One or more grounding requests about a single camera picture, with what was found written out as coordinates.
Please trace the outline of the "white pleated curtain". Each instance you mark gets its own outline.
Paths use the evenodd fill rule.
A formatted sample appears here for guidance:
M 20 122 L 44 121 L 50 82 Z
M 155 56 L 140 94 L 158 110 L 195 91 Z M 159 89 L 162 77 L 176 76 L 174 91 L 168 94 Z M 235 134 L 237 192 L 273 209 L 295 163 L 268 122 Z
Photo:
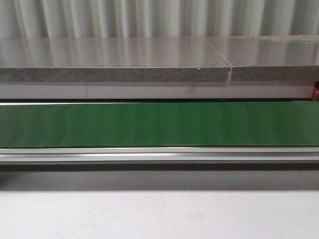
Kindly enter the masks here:
M 316 35 L 316 0 L 3 0 L 1 37 Z

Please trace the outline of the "green conveyor belt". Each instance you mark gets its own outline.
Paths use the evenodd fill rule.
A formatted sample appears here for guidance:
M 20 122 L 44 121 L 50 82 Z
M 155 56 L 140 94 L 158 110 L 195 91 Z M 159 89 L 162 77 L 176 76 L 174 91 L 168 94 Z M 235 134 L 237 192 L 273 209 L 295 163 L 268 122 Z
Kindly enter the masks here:
M 4 105 L 1 147 L 318 145 L 318 102 Z

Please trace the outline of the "aluminium conveyor frame rail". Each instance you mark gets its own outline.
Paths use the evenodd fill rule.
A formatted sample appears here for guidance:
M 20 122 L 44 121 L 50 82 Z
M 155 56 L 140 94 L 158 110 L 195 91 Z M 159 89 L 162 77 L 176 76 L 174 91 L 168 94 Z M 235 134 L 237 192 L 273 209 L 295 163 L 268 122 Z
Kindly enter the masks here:
M 317 146 L 264 147 L 84 147 L 4 148 L 0 162 L 23 164 L 84 163 L 312 163 Z

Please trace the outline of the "grey stone countertop slab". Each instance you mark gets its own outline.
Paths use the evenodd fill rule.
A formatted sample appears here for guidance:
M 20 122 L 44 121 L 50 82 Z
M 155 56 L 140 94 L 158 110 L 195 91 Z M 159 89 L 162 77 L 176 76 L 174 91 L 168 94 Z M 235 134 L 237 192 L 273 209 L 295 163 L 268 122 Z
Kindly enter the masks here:
M 3 83 L 313 83 L 318 79 L 317 37 L 58 37 L 0 41 Z

